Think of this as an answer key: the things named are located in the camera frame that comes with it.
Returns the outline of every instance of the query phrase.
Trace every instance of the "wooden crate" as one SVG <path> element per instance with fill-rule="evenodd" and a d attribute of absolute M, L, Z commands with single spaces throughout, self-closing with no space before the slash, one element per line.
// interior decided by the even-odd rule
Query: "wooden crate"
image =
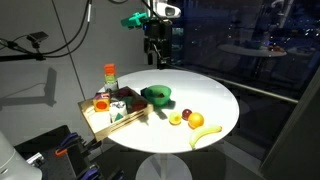
<path fill-rule="evenodd" d="M 88 123 L 97 141 L 105 139 L 113 132 L 121 128 L 124 128 L 128 126 L 130 123 L 137 120 L 138 118 L 141 118 L 153 112 L 153 105 L 150 104 L 145 98 L 140 96 L 138 93 L 136 93 L 129 87 L 124 87 L 120 90 L 123 89 L 130 90 L 133 99 L 144 101 L 146 103 L 146 107 L 139 111 L 130 112 L 130 110 L 128 110 L 128 115 L 124 116 L 122 119 L 114 123 L 110 122 L 109 112 L 95 112 L 93 106 L 93 98 L 78 103 L 82 115 Z"/>

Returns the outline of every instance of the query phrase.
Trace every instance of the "banana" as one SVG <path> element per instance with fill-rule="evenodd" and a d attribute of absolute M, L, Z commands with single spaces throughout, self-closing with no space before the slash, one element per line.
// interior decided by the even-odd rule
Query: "banana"
<path fill-rule="evenodd" d="M 221 130 L 222 130 L 222 127 L 218 126 L 218 125 L 200 126 L 200 127 L 196 128 L 190 136 L 189 144 L 190 144 L 191 148 L 195 149 L 195 145 L 196 145 L 197 141 L 202 136 L 207 135 L 207 134 L 211 134 L 211 133 L 217 133 L 217 132 L 220 132 Z"/>

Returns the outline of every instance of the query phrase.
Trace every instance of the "table base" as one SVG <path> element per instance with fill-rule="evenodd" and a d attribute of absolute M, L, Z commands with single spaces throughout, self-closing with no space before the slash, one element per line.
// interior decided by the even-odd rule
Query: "table base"
<path fill-rule="evenodd" d="M 188 166 L 172 154 L 154 154 L 140 165 L 136 180 L 192 180 Z"/>

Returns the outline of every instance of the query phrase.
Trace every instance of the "glass wall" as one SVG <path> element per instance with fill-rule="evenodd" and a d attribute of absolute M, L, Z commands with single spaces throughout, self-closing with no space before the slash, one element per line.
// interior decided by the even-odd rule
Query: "glass wall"
<path fill-rule="evenodd" d="M 320 0 L 175 0 L 176 66 L 299 100 L 320 64 Z M 263 159 L 295 104 L 236 86 L 225 140 Z"/>

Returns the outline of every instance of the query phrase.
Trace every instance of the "yellow fruit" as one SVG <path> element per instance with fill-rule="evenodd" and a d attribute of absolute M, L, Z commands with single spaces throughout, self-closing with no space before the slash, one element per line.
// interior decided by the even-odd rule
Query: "yellow fruit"
<path fill-rule="evenodd" d="M 204 118 L 198 112 L 191 113 L 188 117 L 188 124 L 192 129 L 195 129 L 204 124 Z"/>
<path fill-rule="evenodd" d="M 190 136 L 189 144 L 190 144 L 191 148 L 195 149 L 195 145 L 196 145 L 197 141 L 202 136 L 207 135 L 207 134 L 211 134 L 211 133 L 217 133 L 217 132 L 220 132 L 221 130 L 222 130 L 222 127 L 218 126 L 218 125 L 201 126 L 201 127 L 196 128 Z"/>
<path fill-rule="evenodd" d="M 172 125 L 178 125 L 181 123 L 181 115 L 180 113 L 178 112 L 172 112 L 170 113 L 170 116 L 169 116 L 169 122 L 172 124 Z"/>

